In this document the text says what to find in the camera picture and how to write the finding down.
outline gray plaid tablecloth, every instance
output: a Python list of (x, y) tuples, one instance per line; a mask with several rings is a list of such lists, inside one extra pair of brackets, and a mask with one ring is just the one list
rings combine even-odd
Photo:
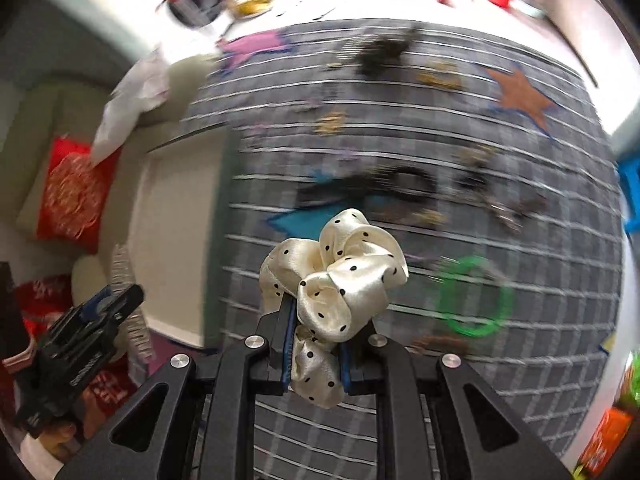
[[(350, 38), (408, 27), (398, 20), (302, 23), (282, 34), (291, 53), (257, 54), (231, 74), (210, 74), (184, 120), (187, 132), (220, 121), (242, 136), (241, 169), (232, 179), (220, 308), (225, 334), (252, 334), (258, 319), (258, 270), (284, 236), (267, 219), (295, 205), (312, 172), (343, 175), (377, 164), (409, 164), (437, 176), (434, 205), (449, 221), (440, 229), (375, 222), (405, 253), (457, 258), (480, 254), (513, 280), (514, 305), (497, 333), (472, 342), (474, 368), (558, 455), (568, 447), (593, 399), (606, 356), (599, 343), (615, 329), (622, 271), (619, 190), (609, 145), (580, 76), (538, 52), (471, 30), (420, 23), (420, 38), (375, 82), (352, 64), (326, 64)], [(461, 91), (417, 83), (425, 63), (455, 64)], [(549, 140), (531, 121), (495, 109), (498, 84), (486, 68), (520, 68), (558, 104), (546, 114)], [(308, 105), (320, 104), (318, 108)], [(343, 110), (343, 130), (314, 132), (316, 121)], [(483, 208), (450, 200), (461, 170), (460, 146), (493, 146), (492, 192), (517, 201), (533, 190), (546, 210), (510, 235)], [(492, 287), (470, 285), (461, 319), (490, 316)], [(437, 289), (420, 267), (391, 291), (379, 332), (409, 344), (443, 325)], [(437, 460), (433, 438), (431, 453)], [(325, 411), (288, 394), (259, 399), (255, 468), (276, 480), (369, 479), (375, 476), (373, 399), (347, 398)]]

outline silver screw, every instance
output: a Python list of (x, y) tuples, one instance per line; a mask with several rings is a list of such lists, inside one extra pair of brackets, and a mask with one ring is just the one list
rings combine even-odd
[(176, 354), (171, 358), (171, 366), (174, 368), (184, 368), (189, 364), (189, 356), (187, 354)]
[(442, 356), (442, 364), (447, 368), (458, 368), (462, 364), (462, 359), (455, 354), (444, 354)]
[(264, 338), (261, 335), (251, 335), (244, 340), (244, 344), (249, 348), (260, 348), (264, 345)]
[(386, 337), (382, 334), (371, 334), (368, 341), (371, 346), (375, 346), (376, 348), (382, 348), (386, 345)]

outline satin fabric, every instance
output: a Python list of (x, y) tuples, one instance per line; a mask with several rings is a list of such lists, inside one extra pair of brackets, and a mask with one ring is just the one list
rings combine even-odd
[(291, 388), (316, 406), (344, 398), (335, 348), (388, 307), (386, 290), (409, 277), (404, 254), (389, 233), (357, 209), (337, 214), (320, 240), (288, 238), (260, 267), (262, 309), (280, 308), (286, 292), (298, 300)]

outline red pillow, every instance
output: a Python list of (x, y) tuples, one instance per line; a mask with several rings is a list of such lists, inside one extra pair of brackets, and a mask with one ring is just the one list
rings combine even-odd
[(67, 238), (98, 252), (100, 217), (107, 200), (120, 150), (93, 167), (91, 146), (54, 139), (45, 181), (36, 238)]

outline yellow star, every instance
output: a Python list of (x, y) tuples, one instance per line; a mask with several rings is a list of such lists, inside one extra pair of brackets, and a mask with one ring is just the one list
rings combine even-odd
[(486, 69), (489, 75), (495, 79), (502, 89), (500, 106), (522, 112), (535, 123), (547, 135), (545, 114), (543, 110), (555, 104), (551, 99), (533, 88), (522, 70), (516, 69), (513, 74)]

